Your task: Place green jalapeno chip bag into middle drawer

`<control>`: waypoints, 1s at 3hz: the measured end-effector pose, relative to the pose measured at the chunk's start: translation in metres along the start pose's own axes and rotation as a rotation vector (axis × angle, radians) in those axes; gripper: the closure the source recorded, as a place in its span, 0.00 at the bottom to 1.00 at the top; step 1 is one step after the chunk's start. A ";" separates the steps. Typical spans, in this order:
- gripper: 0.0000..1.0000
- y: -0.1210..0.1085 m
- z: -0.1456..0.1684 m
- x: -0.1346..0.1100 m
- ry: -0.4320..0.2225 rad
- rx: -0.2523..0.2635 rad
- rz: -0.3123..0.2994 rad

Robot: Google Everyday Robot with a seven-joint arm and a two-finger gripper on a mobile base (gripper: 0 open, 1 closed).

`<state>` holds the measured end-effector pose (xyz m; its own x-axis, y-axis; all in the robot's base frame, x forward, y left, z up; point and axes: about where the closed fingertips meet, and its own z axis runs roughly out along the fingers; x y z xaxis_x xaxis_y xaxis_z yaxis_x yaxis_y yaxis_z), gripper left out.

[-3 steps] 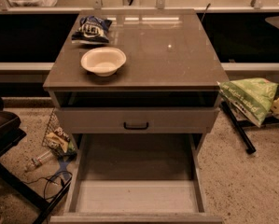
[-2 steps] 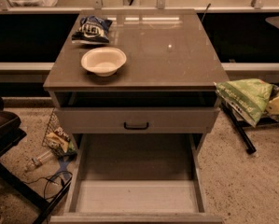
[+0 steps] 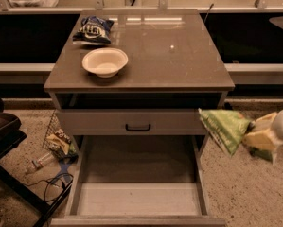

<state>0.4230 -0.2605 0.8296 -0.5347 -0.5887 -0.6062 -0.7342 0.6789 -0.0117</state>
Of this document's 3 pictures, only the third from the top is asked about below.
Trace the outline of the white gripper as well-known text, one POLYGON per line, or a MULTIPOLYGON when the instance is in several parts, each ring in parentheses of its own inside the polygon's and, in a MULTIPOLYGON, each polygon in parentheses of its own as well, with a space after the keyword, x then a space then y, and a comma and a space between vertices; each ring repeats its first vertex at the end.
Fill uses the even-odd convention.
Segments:
POLYGON ((283 146, 283 110, 266 114, 253 121, 252 131, 243 137, 242 144, 253 157, 274 165, 277 149, 283 146))

